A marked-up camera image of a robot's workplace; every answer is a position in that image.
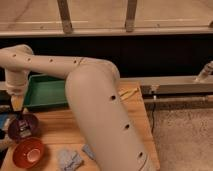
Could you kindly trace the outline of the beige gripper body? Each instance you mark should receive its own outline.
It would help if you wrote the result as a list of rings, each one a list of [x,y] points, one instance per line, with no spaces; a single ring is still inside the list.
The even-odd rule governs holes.
[[[5,85],[9,95],[22,96],[26,93],[28,87],[27,70],[11,71],[5,70]]]

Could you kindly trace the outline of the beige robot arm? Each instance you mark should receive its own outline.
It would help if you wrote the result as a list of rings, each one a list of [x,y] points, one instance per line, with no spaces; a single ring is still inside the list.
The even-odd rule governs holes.
[[[112,62],[89,57],[35,55],[27,45],[0,49],[7,91],[22,95],[30,71],[65,81],[68,105],[100,171],[157,171],[118,93]]]

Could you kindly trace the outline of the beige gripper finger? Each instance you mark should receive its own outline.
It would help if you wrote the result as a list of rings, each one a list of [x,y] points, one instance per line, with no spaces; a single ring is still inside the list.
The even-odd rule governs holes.
[[[24,97],[23,96],[12,96],[11,104],[14,111],[21,111],[23,107]]]

